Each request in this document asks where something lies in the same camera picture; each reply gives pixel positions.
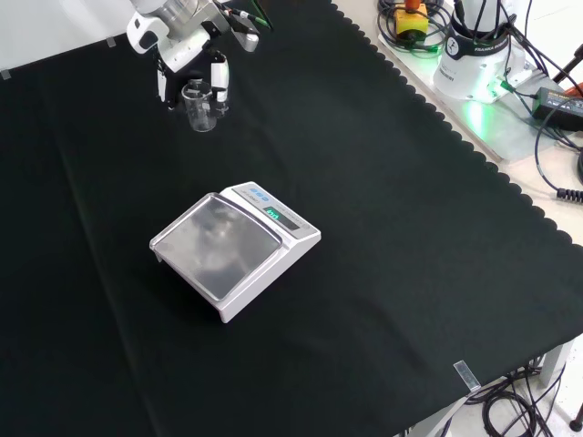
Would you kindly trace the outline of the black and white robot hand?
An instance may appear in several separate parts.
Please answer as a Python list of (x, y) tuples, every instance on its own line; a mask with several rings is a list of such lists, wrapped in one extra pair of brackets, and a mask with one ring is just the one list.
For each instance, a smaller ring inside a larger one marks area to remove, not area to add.
[(215, 40), (230, 34), (252, 53), (261, 36), (257, 26), (273, 29), (261, 6), (254, 6), (256, 14), (221, 1), (134, 3), (130, 45), (140, 55), (154, 52), (159, 100), (170, 111), (184, 109), (199, 132), (229, 110), (229, 61)]

